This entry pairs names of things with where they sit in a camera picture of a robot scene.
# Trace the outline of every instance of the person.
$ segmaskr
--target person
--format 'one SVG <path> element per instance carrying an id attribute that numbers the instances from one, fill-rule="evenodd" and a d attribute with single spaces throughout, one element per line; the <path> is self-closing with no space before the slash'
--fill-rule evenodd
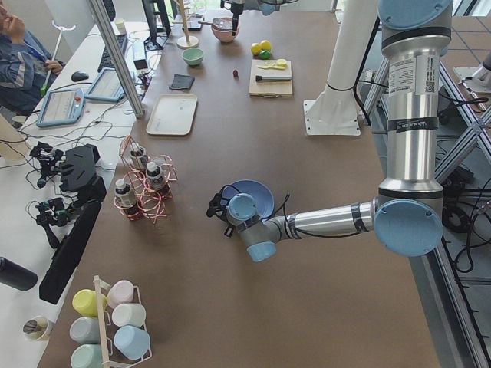
<path id="1" fill-rule="evenodd" d="M 41 99 L 41 87 L 51 70 L 48 87 L 63 69 L 24 22 L 11 15 L 0 0 L 0 105 L 29 115 Z"/>

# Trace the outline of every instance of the cup rack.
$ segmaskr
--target cup rack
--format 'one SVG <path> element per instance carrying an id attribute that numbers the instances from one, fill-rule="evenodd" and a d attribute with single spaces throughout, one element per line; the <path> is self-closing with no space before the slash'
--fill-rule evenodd
<path id="1" fill-rule="evenodd" d="M 110 325 L 110 314 L 104 310 L 104 306 L 102 303 L 102 289 L 105 291 L 109 291 L 112 287 L 111 284 L 108 284 L 106 281 L 101 280 L 99 275 L 94 276 L 94 287 L 95 287 L 95 295 L 97 302 L 97 319 L 99 321 L 99 334 L 101 335 L 101 349 L 102 349 L 102 362 L 103 368 L 130 368 L 132 366 L 136 366 L 145 360 L 149 360 L 152 357 L 152 349 L 149 348 L 148 351 L 143 355 L 138 361 L 135 363 L 120 363 L 113 360 L 110 360 L 110 356 L 113 355 L 113 341 L 107 336 L 106 325 Z M 138 303 L 141 303 L 140 296 L 140 288 L 137 285 L 134 285 L 133 288 L 137 292 Z M 104 320 L 104 315 L 107 315 L 109 319 L 109 324 L 106 324 Z M 143 323 L 143 329 L 148 333 L 147 324 Z"/>

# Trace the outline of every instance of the light blue cup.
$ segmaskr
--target light blue cup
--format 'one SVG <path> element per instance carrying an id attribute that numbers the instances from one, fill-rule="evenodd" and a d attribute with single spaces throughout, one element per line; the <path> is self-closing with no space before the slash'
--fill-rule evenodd
<path id="1" fill-rule="evenodd" d="M 150 336 L 135 326 L 123 326 L 114 334 L 114 345 L 128 359 L 140 359 L 150 349 Z"/>
<path id="2" fill-rule="evenodd" d="M 71 368 L 101 368 L 102 349 L 101 345 L 84 344 L 79 346 L 70 359 Z"/>

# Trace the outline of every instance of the blue bowl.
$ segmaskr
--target blue bowl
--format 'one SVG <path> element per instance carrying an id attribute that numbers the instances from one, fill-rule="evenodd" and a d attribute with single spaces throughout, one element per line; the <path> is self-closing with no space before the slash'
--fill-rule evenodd
<path id="1" fill-rule="evenodd" d="M 275 209 L 275 199 L 267 186 L 254 180 L 239 180 L 230 184 L 235 186 L 241 193 L 247 193 L 255 200 L 255 206 L 259 215 L 264 218 L 270 216 Z M 227 186 L 222 193 L 223 198 L 232 199 L 237 191 Z"/>
<path id="2" fill-rule="evenodd" d="M 183 59 L 191 67 L 200 65 L 201 61 L 203 61 L 203 56 L 205 56 L 205 53 L 200 48 L 188 48 L 183 51 Z"/>

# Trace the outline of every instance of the green bowl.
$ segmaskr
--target green bowl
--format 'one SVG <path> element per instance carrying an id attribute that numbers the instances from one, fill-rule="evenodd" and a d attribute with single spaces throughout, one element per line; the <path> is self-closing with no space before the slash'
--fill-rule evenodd
<path id="1" fill-rule="evenodd" d="M 183 52 L 184 61 L 191 67 L 195 67 L 196 65 L 200 65 L 203 60 L 203 50 L 200 48 L 188 48 Z"/>

